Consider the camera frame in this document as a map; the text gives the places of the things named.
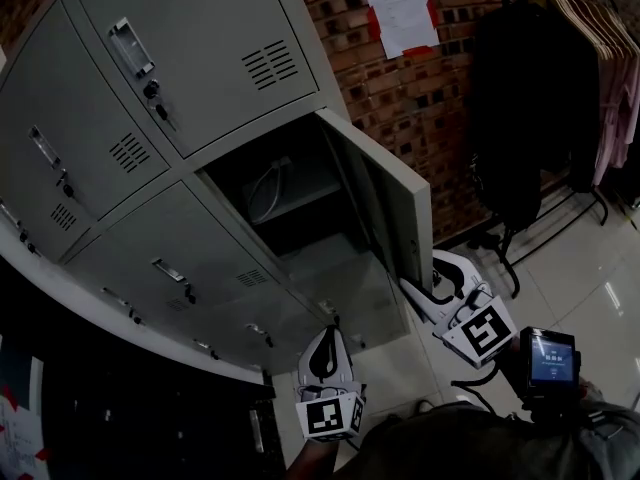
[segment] tiled floor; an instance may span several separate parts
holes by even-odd
[[[565,193],[544,202],[551,207]],[[592,201],[573,198],[527,232],[514,239],[509,257],[518,257],[559,229]],[[640,391],[640,233],[625,220],[617,204],[609,203],[609,220],[600,226],[596,205],[568,230],[516,267],[521,292],[512,300],[512,283],[493,252],[466,245],[453,252],[471,259],[499,293],[518,326],[556,329],[573,334],[582,352],[583,377],[594,382],[605,398],[629,406]],[[640,212],[635,220],[640,227]],[[387,345],[353,356],[359,381],[367,383],[363,434],[389,413],[410,412],[415,400],[426,397],[435,404],[475,397],[450,386],[452,380],[480,378],[476,371],[444,348],[411,312],[411,333]],[[303,439],[295,412],[295,374],[274,379],[278,398],[276,417],[287,465],[296,457]],[[506,380],[499,374],[480,388],[500,415],[527,413]],[[352,456],[341,445],[338,466]]]

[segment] white curved edge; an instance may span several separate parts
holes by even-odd
[[[7,221],[0,221],[0,254],[13,268],[49,297],[85,320],[145,350],[200,370],[253,384],[264,384],[262,374],[192,350],[131,319],[100,300],[71,275],[44,257],[27,251]]]

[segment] device screen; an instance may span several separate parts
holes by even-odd
[[[531,343],[531,379],[573,381],[573,347],[535,336]]]

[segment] ventilation slot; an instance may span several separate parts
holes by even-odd
[[[142,147],[132,134],[128,133],[124,139],[116,142],[109,153],[120,164],[127,174],[133,172],[139,165],[145,163],[149,158],[149,153]]]
[[[267,282],[267,278],[257,270],[251,270],[245,274],[240,274],[236,279],[245,286],[255,286],[257,284]]]
[[[242,62],[259,91],[298,73],[284,40],[247,55]]]
[[[76,222],[76,218],[73,213],[67,210],[62,203],[59,204],[53,212],[51,212],[50,217],[64,231],[69,231],[69,228]]]
[[[167,302],[167,306],[171,309],[173,309],[174,311],[184,311],[185,309],[188,309],[189,306],[181,301],[180,299],[173,299]]]

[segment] clothing rack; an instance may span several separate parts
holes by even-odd
[[[616,12],[618,11],[618,6],[613,0],[606,0],[606,1],[611,5],[611,7]],[[502,0],[503,7],[510,5],[510,3],[511,3],[511,0]],[[512,298],[515,299],[520,293],[520,280],[518,279],[518,276],[515,273],[515,270],[513,269],[513,267],[515,267],[518,263],[527,259],[529,256],[531,256],[533,253],[538,251],[540,248],[542,248],[543,246],[551,242],[563,231],[568,229],[572,224],[574,224],[578,219],[580,219],[580,217],[582,217],[591,208],[593,208],[596,203],[599,203],[602,206],[602,209],[604,210],[604,216],[600,221],[600,225],[601,226],[605,225],[605,223],[607,222],[607,218],[609,217],[609,209],[607,207],[607,204],[605,203],[604,199],[602,199],[602,197],[600,197],[600,195],[595,191],[595,189],[591,188],[590,193],[593,196],[594,201],[587,208],[585,208],[579,215],[571,219],[571,221],[565,224],[560,230],[556,231],[551,237],[547,238],[544,242],[537,245],[535,248],[533,248],[531,251],[526,253],[521,258],[518,258],[513,263],[511,263],[508,260],[507,253],[509,252],[509,246],[511,245],[511,241],[513,240],[513,237],[518,233],[518,231],[514,231],[513,229],[510,229],[508,227],[505,228],[504,235],[502,236],[502,238],[499,235],[493,235],[488,232],[483,232],[479,236],[470,240],[468,242],[468,246],[472,249],[483,247],[485,249],[493,250],[497,254],[498,259],[500,260],[500,263],[504,265],[506,271],[509,273],[509,275],[511,276],[511,279],[513,280],[514,290],[511,296]],[[542,215],[537,216],[536,219],[532,222],[532,224],[540,221],[541,219],[549,215],[551,212],[553,212],[554,210],[562,206],[564,203],[569,201],[574,195],[576,195],[576,192],[572,191],[572,193],[569,194],[564,199],[562,199],[562,201],[555,204],[552,208],[549,208],[548,210],[546,210],[544,213],[542,213]]]

